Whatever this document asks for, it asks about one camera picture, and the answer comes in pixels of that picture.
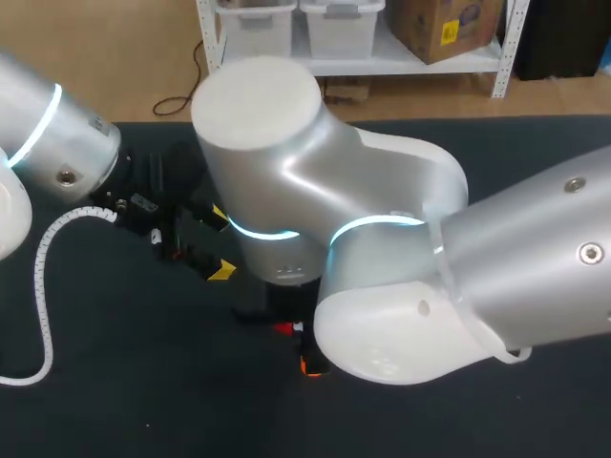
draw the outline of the plastic storage bin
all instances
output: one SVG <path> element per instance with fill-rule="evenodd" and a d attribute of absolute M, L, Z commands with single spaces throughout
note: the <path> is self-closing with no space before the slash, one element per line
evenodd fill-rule
<path fill-rule="evenodd" d="M 307 15 L 309 43 L 315 59 L 367 59 L 371 57 L 378 13 L 385 0 L 346 3 L 301 0 Z"/>
<path fill-rule="evenodd" d="M 275 6 L 250 7 L 250 5 Z M 292 12 L 297 0 L 219 2 L 217 13 L 227 33 L 227 46 L 240 57 L 291 53 Z"/>

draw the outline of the floor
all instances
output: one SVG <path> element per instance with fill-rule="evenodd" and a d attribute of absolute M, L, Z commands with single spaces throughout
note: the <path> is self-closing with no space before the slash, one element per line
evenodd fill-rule
<path fill-rule="evenodd" d="M 155 121 L 152 106 L 194 84 L 195 0 L 5 0 L 0 43 L 111 121 Z M 374 79 L 367 102 L 336 106 L 344 120 L 611 114 L 611 76 L 512 81 L 488 97 L 482 74 Z M 161 120 L 185 121 L 188 110 Z"/>

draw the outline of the white shelf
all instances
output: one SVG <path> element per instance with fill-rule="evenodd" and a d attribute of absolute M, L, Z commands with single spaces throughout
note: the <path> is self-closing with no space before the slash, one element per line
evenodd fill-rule
<path fill-rule="evenodd" d="M 242 56 L 226 40 L 225 30 L 216 20 L 217 0 L 196 0 L 200 14 L 201 34 L 208 71 L 215 72 L 223 63 Z M 404 0 L 387 0 L 388 2 Z M 373 56 L 365 60 L 312 59 L 309 50 L 306 21 L 297 14 L 293 32 L 292 57 L 306 65 L 316 76 L 346 76 L 368 74 L 431 74 L 431 73 L 496 73 L 493 98 L 505 96 L 509 84 L 519 39 L 531 0 L 506 0 L 507 31 L 503 48 L 495 40 L 489 46 L 467 52 L 432 65 L 426 65 L 397 40 L 388 26 L 380 21 L 373 44 Z"/>
<path fill-rule="evenodd" d="M 373 43 L 373 56 L 364 60 L 313 59 L 309 50 L 306 24 L 295 21 L 293 27 L 293 59 L 303 63 L 316 76 L 365 74 L 431 74 L 431 73 L 495 73 L 500 64 L 501 48 L 495 40 L 491 45 L 457 57 L 427 65 L 413 55 L 390 32 L 386 23 L 378 23 Z M 239 59 L 227 41 L 223 63 Z"/>

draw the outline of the black cable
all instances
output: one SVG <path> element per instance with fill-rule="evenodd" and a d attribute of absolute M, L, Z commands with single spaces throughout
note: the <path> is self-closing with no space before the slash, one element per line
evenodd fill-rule
<path fill-rule="evenodd" d="M 193 61 L 195 62 L 195 65 L 198 66 L 198 80 L 196 81 L 195 85 L 193 86 L 193 89 L 191 90 L 191 92 L 187 96 L 184 96 L 184 95 L 175 95 L 173 97 L 164 98 L 163 100 L 160 100 L 159 102 L 157 102 L 153 106 L 153 113 L 155 115 L 157 115 L 157 116 L 175 115 L 176 113 L 180 113 L 182 110 L 184 110 L 184 107 L 186 107 L 187 104 L 191 101 L 191 99 L 193 98 L 193 94 L 195 93 L 195 90 L 198 88 L 198 85 L 200 84 L 200 80 L 201 80 L 201 65 L 200 65 L 200 62 L 198 61 L 198 49 L 201 46 L 203 46 L 203 40 L 201 40 L 198 43 L 198 45 L 195 47 L 195 49 L 193 49 Z M 163 105 L 164 103 L 175 102 L 177 100 L 182 100 L 182 105 L 180 105 L 173 112 L 160 112 L 158 110 L 159 106 Z"/>

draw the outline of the bolt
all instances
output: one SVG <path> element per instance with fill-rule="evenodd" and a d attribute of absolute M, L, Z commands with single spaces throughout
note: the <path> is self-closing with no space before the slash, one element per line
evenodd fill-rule
<path fill-rule="evenodd" d="M 564 192 L 575 194 L 581 191 L 584 187 L 585 187 L 585 178 L 577 177 L 577 178 L 571 179 L 564 185 Z"/>
<path fill-rule="evenodd" d="M 126 202 L 124 199 L 120 198 L 120 199 L 119 199 L 119 200 L 116 202 L 116 209 L 117 209 L 119 212 L 122 212 L 122 211 L 123 211 L 123 210 L 125 210 L 126 208 L 127 208 L 127 202 Z"/>
<path fill-rule="evenodd" d="M 584 264 L 598 264 L 604 259 L 604 250 L 597 243 L 585 243 L 579 249 L 579 259 Z"/>
<path fill-rule="evenodd" d="M 76 182 L 76 176 L 72 172 L 59 172 L 57 174 L 57 181 L 62 186 L 72 186 Z"/>

